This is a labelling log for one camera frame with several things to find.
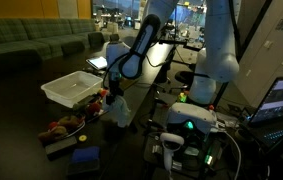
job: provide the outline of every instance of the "plastic container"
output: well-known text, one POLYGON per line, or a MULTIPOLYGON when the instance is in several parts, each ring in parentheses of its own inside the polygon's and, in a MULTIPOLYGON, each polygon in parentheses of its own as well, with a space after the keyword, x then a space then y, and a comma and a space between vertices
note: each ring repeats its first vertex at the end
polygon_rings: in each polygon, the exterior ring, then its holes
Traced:
POLYGON ((41 86, 47 98, 72 108, 85 97, 97 93, 102 78, 91 73, 76 71, 41 86))

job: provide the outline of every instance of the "screen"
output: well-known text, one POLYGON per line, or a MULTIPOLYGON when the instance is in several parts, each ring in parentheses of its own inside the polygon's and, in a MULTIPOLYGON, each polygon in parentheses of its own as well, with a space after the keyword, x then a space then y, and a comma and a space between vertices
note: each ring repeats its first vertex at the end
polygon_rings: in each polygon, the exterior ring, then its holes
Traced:
POLYGON ((107 67, 107 60, 102 56, 97 58, 87 59, 87 62, 98 70, 107 67))
POLYGON ((178 4, 170 15, 169 21, 174 21, 177 25, 186 24, 187 26, 204 26, 204 14, 204 7, 178 4))
POLYGON ((274 81, 250 123, 261 123, 280 117, 283 117, 283 77, 274 81))

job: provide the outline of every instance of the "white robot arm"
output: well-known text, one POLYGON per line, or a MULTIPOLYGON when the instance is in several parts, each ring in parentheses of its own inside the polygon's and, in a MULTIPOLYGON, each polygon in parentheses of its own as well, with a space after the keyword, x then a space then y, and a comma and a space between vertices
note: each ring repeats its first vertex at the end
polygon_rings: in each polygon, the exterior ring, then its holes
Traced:
MULTIPOLYGON (((237 18, 241 0, 233 1, 237 18)), ((123 42, 108 44, 106 59, 110 93, 106 97, 107 105, 111 105, 117 95, 123 96, 119 89, 121 75, 128 79, 136 79, 141 75, 142 63, 152 40, 167 22, 177 2, 178 0, 148 0, 144 19, 133 46, 130 48, 123 42)), ((196 74, 203 76, 194 77, 189 94, 189 98, 198 104, 210 104, 216 90, 216 82, 228 82, 239 71, 230 12, 228 0, 207 0, 206 48, 198 53, 195 69, 196 74)))
MULTIPOLYGON (((198 104, 209 104, 216 90, 216 82, 229 82, 239 72, 235 53, 234 29, 229 0, 207 0, 205 22, 206 48, 197 56, 195 76, 189 98, 198 104)), ((233 0, 235 20, 240 12, 241 0, 233 0)))

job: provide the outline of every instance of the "green sofa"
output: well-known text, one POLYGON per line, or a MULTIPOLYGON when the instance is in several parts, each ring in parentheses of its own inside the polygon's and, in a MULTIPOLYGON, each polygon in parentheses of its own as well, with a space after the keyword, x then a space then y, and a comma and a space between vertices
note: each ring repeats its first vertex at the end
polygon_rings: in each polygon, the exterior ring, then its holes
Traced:
MULTIPOLYGON (((0 19, 0 54, 33 49, 43 60, 62 56, 62 45, 81 41, 96 32, 93 19, 0 19)), ((109 35, 102 33, 105 41, 109 35)))

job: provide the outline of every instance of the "dark table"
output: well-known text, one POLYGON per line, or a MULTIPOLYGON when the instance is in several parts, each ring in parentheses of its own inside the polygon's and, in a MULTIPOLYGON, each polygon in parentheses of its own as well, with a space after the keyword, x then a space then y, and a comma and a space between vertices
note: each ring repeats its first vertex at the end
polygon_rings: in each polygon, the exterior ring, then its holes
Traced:
MULTIPOLYGON (((44 61, 40 67, 0 78, 0 179, 66 179, 66 167, 71 153, 53 161, 48 160, 45 149, 37 136, 47 131, 52 121, 72 113, 63 105, 47 99, 41 85, 87 66, 85 59, 105 56, 105 47, 85 50, 68 57, 44 61)), ((166 58, 170 46, 155 45, 148 52, 152 64, 166 58)), ((152 68, 145 60, 144 73, 138 82, 151 84, 160 68, 152 68)), ((125 91, 125 99, 134 118, 149 88, 131 86, 125 91)), ((88 139, 77 148, 100 147, 101 171, 111 160, 117 144, 105 140, 111 113, 99 120, 87 123, 77 134, 88 139)))

